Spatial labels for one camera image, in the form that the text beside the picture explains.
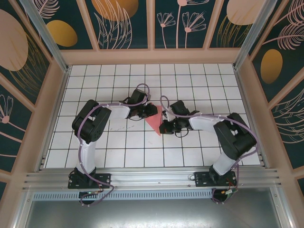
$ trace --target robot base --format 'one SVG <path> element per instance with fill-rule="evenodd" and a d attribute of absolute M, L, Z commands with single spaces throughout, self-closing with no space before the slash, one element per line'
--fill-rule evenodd
<path fill-rule="evenodd" d="M 96 173 L 96 169 L 94 169 L 90 176 L 104 183 L 111 183 L 111 174 L 109 173 Z M 101 185 L 103 189 L 110 188 L 109 186 Z M 68 181 L 68 189 L 98 189 L 98 183 L 92 181 L 85 174 L 78 171 L 77 168 L 74 169 L 74 173 L 69 175 Z"/>
<path fill-rule="evenodd" d="M 225 175 L 221 176 L 217 183 L 211 179 L 209 172 L 195 172 L 194 181 L 196 187 L 228 187 L 229 182 L 235 186 L 237 185 L 236 174 L 233 171 L 229 171 Z"/>

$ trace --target white grid surface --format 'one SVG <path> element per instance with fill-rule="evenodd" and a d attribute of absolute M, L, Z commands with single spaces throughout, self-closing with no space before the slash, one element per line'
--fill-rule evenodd
<path fill-rule="evenodd" d="M 87 100 L 122 101 L 140 83 L 151 88 L 155 105 L 166 95 L 171 104 L 183 100 L 190 112 L 237 112 L 248 125 L 231 64 L 73 66 L 44 167 L 76 166 L 78 142 L 71 125 Z M 184 138 L 159 136 L 144 120 L 121 119 L 107 124 L 96 144 L 95 162 L 98 168 L 210 166 L 220 154 L 215 134 L 190 131 Z M 258 155 L 245 158 L 241 165 L 260 165 Z"/>

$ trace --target white tile floor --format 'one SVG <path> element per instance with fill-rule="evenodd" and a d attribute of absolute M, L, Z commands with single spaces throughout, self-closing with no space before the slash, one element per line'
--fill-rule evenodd
<path fill-rule="evenodd" d="M 152 102 L 166 95 L 171 104 L 183 100 L 190 110 L 227 115 L 237 112 L 248 124 L 230 64 L 146 64 L 73 66 L 49 146 L 46 168 L 72 168 L 77 138 L 72 121 L 89 99 L 101 103 L 124 100 L 139 83 L 151 88 Z M 144 121 L 109 121 L 97 141 L 95 162 L 101 167 L 210 166 L 221 150 L 215 134 L 190 131 L 184 138 L 157 135 Z M 257 154 L 242 165 L 260 165 Z"/>

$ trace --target yellow circle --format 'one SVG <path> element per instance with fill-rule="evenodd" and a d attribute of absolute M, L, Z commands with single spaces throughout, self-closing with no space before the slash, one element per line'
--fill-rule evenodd
<path fill-rule="evenodd" d="M 138 0 L 92 0 L 92 4 L 97 12 L 104 18 L 112 21 L 124 20 L 123 16 L 119 16 L 120 9 L 125 9 L 129 17 L 134 16 L 138 9 Z"/>
<path fill-rule="evenodd" d="M 261 77 L 267 84 L 273 83 L 280 75 L 283 66 L 283 58 L 279 51 L 268 50 L 262 59 Z"/>
<path fill-rule="evenodd" d="M 264 2 L 265 0 L 230 0 L 227 5 L 227 17 L 235 25 L 253 24 Z"/>
<path fill-rule="evenodd" d="M 0 21 L 0 66 L 20 70 L 28 59 L 27 35 L 16 19 L 1 9 Z"/>
<path fill-rule="evenodd" d="M 75 30 L 67 23 L 61 20 L 53 20 L 47 24 L 55 42 L 64 47 L 71 47 L 77 43 L 77 34 Z"/>

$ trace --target purple cable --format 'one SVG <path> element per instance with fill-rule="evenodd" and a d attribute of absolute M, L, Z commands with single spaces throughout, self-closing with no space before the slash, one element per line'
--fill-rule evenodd
<path fill-rule="evenodd" d="M 83 164 L 82 164 L 82 160 L 81 160 L 81 149 L 82 149 L 82 141 L 81 141 L 81 137 L 80 137 L 80 132 L 81 132 L 81 129 L 82 127 L 84 126 L 86 120 L 89 118 L 89 116 L 97 109 L 97 108 L 100 108 L 100 107 L 109 107 L 109 106 L 126 106 L 126 107 L 134 107 L 134 106 L 138 106 L 138 105 L 141 105 L 141 104 L 144 104 L 148 101 L 148 97 L 149 97 L 149 94 L 150 94 L 150 88 L 145 84 L 145 83 L 141 83 L 139 84 L 136 88 L 138 88 L 139 86 L 145 86 L 147 87 L 148 89 L 148 93 L 147 93 L 147 96 L 145 97 L 145 99 L 143 101 L 141 101 L 140 103 L 137 103 L 137 104 L 122 104 L 122 103 L 112 103 L 112 104 L 99 104 L 97 105 L 96 107 L 94 107 L 89 113 L 88 115 L 86 115 L 86 117 L 84 118 L 84 120 L 81 122 L 80 126 L 79 126 L 79 129 L 78 129 L 78 133 L 77 133 L 77 138 L 79 140 L 79 150 L 78 150 L 78 159 L 79 159 L 79 164 L 82 168 L 82 170 L 84 171 L 85 175 L 90 178 L 91 180 L 95 181 L 96 183 L 98 184 L 102 184 L 102 185 L 105 185 L 105 186 L 109 186 L 109 187 L 112 187 L 112 189 L 107 193 L 105 194 L 101 199 L 99 200 L 96 200 L 94 201 L 93 203 L 91 204 L 84 204 L 83 203 L 83 198 L 86 197 L 86 196 L 89 196 L 89 195 L 97 195 L 99 193 L 91 193 L 91 194 L 86 194 L 84 196 L 81 197 L 80 199 L 80 202 L 81 202 L 81 205 L 84 206 L 86 205 L 87 207 L 90 207 L 90 206 L 93 206 L 93 205 L 96 205 L 98 203 L 100 203 L 104 198 L 106 198 L 113 190 L 114 190 L 114 186 L 112 184 L 108 184 L 108 183 L 105 183 L 105 182 L 101 182 L 97 179 L 95 179 L 94 177 L 92 177 L 84 168 Z"/>
<path fill-rule="evenodd" d="M 172 115 L 174 115 L 174 116 L 176 116 L 176 117 L 181 117 L 181 118 L 192 118 L 192 117 L 202 116 L 202 117 L 216 117 L 216 118 L 218 118 L 218 119 L 228 120 L 228 121 L 230 121 L 230 122 L 232 122 L 232 123 L 234 123 L 234 124 L 239 125 L 240 127 L 244 128 L 244 129 L 246 129 L 246 130 L 254 137 L 254 139 L 256 140 L 256 143 L 257 143 L 257 144 L 256 144 L 256 149 L 255 149 L 254 151 L 248 153 L 248 154 L 245 154 L 245 155 L 239 157 L 239 159 L 237 159 L 236 162 L 232 165 L 232 169 L 234 169 L 234 168 L 236 167 L 236 165 L 239 163 L 239 161 L 240 161 L 241 159 L 243 159 L 243 158 L 245 158 L 245 157 L 248 157 L 248 156 L 250 156 L 250 155 L 252 155 L 252 154 L 254 154 L 254 153 L 256 153 L 256 152 L 258 151 L 258 149 L 259 149 L 259 140 L 258 140 L 256 134 L 255 134 L 250 128 L 248 128 L 246 125 L 243 125 L 242 123 L 240 123 L 240 122 L 238 122 L 238 121 L 229 119 L 229 118 L 227 118 L 227 117 L 225 117 L 225 116 L 221 116 L 221 115 L 202 114 L 202 113 L 200 113 L 200 114 L 194 114 L 194 115 L 177 115 L 177 114 L 174 114 L 172 111 L 170 111 L 168 108 L 165 107 L 165 105 L 162 103 L 162 98 L 165 98 L 165 99 L 167 100 L 167 102 L 168 102 L 168 107 L 169 107 L 169 99 L 168 99 L 166 96 L 162 95 L 162 96 L 161 96 L 161 99 L 160 99 L 162 108 L 163 108 L 166 112 L 168 112 L 168 113 L 170 113 L 170 114 L 172 114 Z"/>

